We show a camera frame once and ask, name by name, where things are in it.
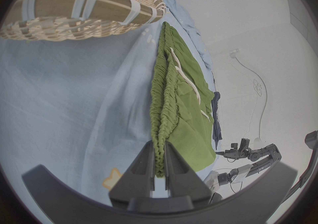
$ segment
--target folded dark clothing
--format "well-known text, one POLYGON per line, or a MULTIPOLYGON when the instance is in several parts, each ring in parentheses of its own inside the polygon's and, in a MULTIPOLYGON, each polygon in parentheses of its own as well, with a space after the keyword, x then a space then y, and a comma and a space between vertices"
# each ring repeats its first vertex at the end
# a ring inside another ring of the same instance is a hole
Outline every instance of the folded dark clothing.
POLYGON ((220 92, 216 91, 214 93, 214 98, 212 99, 212 113, 214 118, 214 124, 213 124, 213 140, 215 141, 215 147, 217 147, 217 144, 220 140, 222 140, 222 134, 221 134, 221 127, 220 123, 217 117, 217 102, 220 99, 220 92))

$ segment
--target green fabric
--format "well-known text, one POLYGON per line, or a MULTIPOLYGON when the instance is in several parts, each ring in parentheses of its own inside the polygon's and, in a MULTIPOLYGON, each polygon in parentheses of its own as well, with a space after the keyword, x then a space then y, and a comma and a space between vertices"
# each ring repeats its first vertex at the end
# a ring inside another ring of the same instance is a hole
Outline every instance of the green fabric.
POLYGON ((211 100, 201 68, 183 39, 169 23, 162 24, 158 56, 151 85, 151 136, 156 155, 156 175, 163 176, 164 143, 169 140, 194 171, 212 164, 216 154, 212 148, 211 100), (182 71, 196 85, 201 104, 192 87, 179 75, 170 47, 181 63, 182 71), (210 121, 201 114, 204 111, 210 121))

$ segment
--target bed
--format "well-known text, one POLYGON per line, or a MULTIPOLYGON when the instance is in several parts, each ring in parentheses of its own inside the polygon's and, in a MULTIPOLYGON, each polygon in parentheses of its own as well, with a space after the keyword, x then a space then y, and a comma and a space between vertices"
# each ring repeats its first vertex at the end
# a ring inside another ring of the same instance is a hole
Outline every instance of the bed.
MULTIPOLYGON (((21 174, 43 164, 74 190, 111 205, 104 181, 120 176, 151 140, 151 79, 164 21, 176 28, 215 91, 211 56, 193 20, 175 0, 165 2, 163 19, 123 35, 59 43, 0 39, 0 162, 42 220, 21 174)), ((198 176, 203 180, 214 164, 198 176)), ((166 195, 164 179, 156 179, 153 196, 166 195)))

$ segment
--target white drawstring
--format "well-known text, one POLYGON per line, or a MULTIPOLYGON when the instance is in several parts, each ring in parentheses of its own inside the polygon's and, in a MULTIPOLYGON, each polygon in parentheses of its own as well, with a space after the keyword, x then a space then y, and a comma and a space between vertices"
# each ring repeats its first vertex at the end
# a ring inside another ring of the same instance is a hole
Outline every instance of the white drawstring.
MULTIPOLYGON (((197 89, 197 87, 194 85, 193 82, 190 81, 190 79, 188 77, 186 77, 186 75, 183 73, 182 69, 181 69, 181 64, 180 64, 180 61, 178 59, 178 57, 175 55, 175 52, 173 51, 172 47, 170 47, 170 50, 171 50, 171 55, 173 57, 173 59, 175 60, 175 62, 178 64, 178 66, 175 66, 176 67, 176 70, 179 72, 179 74, 183 77, 183 79, 185 79, 185 81, 187 82, 187 84, 189 84, 192 89, 194 90, 194 92, 196 93, 197 95, 197 99, 199 101, 199 105, 201 103, 201 98, 200 98, 200 94, 199 94, 199 91, 197 89)), ((201 114, 203 114, 205 117, 208 118, 209 122, 210 122, 210 118, 209 116, 201 110, 201 114)))

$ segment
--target star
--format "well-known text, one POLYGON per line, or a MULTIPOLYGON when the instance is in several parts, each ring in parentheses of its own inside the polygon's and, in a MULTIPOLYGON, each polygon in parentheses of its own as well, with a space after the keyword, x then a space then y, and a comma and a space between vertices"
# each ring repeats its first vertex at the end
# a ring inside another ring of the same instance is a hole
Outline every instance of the star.
POLYGON ((117 168, 113 168, 110 172, 110 176, 103 181, 103 186, 109 191, 115 186, 122 174, 117 168))

